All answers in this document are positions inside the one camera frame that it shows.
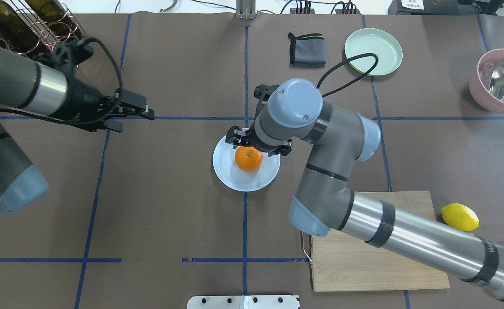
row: white plate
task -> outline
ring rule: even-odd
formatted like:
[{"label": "white plate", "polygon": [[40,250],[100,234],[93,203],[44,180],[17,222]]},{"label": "white plate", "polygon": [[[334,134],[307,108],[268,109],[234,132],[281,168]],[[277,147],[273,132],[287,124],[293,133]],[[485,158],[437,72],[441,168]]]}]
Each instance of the white plate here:
[{"label": "white plate", "polygon": [[[363,28],[352,33],[346,44],[344,52],[347,58],[364,53],[373,53],[378,56],[378,65],[368,76],[385,76],[401,65],[403,49],[391,34],[375,28]],[[360,73],[367,72],[374,64],[373,57],[364,57],[349,63]]]},{"label": "white plate", "polygon": [[264,153],[260,168],[254,172],[245,172],[235,162],[236,151],[232,144],[225,143],[224,136],[217,143],[212,158],[216,175],[229,188],[242,192],[256,191],[268,185],[277,176],[281,155],[268,157],[267,153]]}]

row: wooden cutting board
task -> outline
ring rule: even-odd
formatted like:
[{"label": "wooden cutting board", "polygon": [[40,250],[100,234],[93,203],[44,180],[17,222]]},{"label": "wooden cutting board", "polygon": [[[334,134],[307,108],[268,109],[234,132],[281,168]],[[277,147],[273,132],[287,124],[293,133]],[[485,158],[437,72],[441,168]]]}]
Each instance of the wooden cutting board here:
[{"label": "wooden cutting board", "polygon": [[[365,192],[364,194],[435,219],[429,192]],[[448,289],[445,272],[384,248],[375,248],[340,231],[312,237],[313,291],[382,291]]]}]

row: lemon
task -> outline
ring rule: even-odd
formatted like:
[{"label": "lemon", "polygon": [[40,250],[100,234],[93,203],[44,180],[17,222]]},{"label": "lemon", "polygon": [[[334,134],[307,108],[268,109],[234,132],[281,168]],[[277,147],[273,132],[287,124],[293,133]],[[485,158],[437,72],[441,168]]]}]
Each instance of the lemon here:
[{"label": "lemon", "polygon": [[443,221],[462,231],[473,231],[479,228],[479,218],[474,211],[467,206],[452,203],[448,204],[441,209]]}]

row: metal bracket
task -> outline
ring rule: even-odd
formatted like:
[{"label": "metal bracket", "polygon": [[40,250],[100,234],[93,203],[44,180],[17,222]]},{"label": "metal bracket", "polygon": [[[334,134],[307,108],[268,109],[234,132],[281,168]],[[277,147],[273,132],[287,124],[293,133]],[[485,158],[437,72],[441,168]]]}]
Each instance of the metal bracket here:
[{"label": "metal bracket", "polygon": [[191,297],[187,309],[299,309],[299,299],[295,295]]},{"label": "metal bracket", "polygon": [[256,19],[256,0],[237,0],[237,19]]}]

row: gray cloth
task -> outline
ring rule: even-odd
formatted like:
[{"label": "gray cloth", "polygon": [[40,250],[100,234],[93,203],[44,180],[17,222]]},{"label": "gray cloth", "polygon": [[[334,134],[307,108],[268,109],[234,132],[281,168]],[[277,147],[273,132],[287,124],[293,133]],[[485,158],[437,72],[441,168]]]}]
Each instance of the gray cloth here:
[{"label": "gray cloth", "polygon": [[290,64],[307,67],[322,67],[326,64],[325,38],[320,33],[311,33],[290,39]]}]

